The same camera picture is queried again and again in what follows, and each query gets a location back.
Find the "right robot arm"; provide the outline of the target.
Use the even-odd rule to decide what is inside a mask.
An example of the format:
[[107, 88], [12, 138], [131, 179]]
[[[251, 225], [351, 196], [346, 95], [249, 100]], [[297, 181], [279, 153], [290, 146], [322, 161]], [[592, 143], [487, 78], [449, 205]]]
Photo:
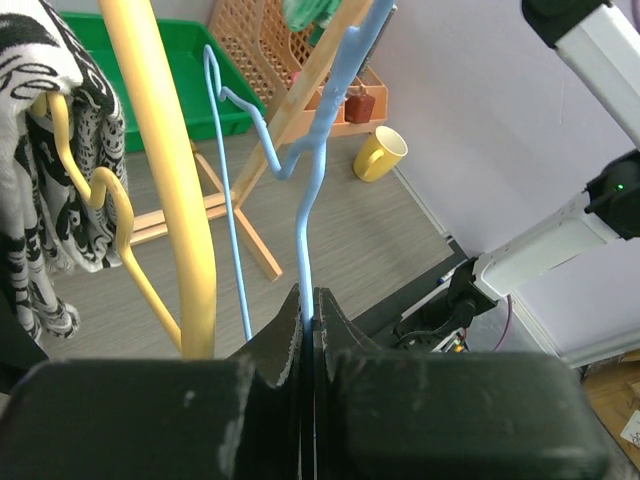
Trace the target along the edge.
[[564, 355], [639, 343], [639, 25], [618, 1], [406, 1], [407, 179]]

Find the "light blue wire hanger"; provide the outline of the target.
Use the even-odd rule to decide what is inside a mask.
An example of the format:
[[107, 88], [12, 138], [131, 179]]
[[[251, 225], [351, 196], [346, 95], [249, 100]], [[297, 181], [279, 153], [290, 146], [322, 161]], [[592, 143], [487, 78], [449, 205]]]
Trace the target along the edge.
[[331, 66], [327, 86], [311, 122], [309, 132], [298, 138], [289, 148], [284, 161], [277, 157], [276, 147], [267, 124], [258, 108], [241, 99], [221, 80], [219, 64], [211, 46], [203, 50], [204, 75], [209, 101], [214, 116], [214, 124], [220, 130], [218, 104], [226, 100], [248, 113], [256, 127], [260, 144], [266, 154], [266, 161], [274, 176], [279, 180], [288, 179], [297, 165], [299, 157], [311, 154], [311, 173], [309, 181], [296, 214], [295, 239], [299, 273], [301, 326], [308, 336], [314, 316], [313, 285], [311, 263], [308, 249], [307, 227], [314, 202], [321, 189], [326, 170], [327, 139], [335, 121], [340, 104], [344, 101], [349, 85], [357, 75], [358, 69], [373, 46], [382, 26], [391, 12], [392, 1], [375, 1], [358, 26], [349, 26], [341, 37], [337, 53]]

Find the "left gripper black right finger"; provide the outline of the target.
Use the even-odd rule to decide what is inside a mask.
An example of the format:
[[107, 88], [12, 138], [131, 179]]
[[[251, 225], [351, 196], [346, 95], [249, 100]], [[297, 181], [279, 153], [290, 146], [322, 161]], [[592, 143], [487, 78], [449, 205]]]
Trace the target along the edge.
[[384, 349], [314, 293], [321, 479], [601, 479], [603, 429], [573, 371], [531, 352]]

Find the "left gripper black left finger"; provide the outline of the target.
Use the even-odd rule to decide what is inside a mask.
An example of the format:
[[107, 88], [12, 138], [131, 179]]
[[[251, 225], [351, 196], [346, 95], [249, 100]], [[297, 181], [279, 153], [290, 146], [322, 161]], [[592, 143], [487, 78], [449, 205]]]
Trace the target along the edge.
[[225, 360], [38, 365], [1, 417], [5, 479], [293, 479], [300, 294]]

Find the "green white trousers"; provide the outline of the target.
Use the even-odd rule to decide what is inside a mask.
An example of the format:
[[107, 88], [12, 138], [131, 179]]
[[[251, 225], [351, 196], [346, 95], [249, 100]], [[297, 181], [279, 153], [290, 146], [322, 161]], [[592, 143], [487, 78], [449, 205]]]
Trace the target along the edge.
[[308, 43], [315, 46], [341, 3], [341, 0], [283, 0], [283, 15], [293, 32], [312, 26]]

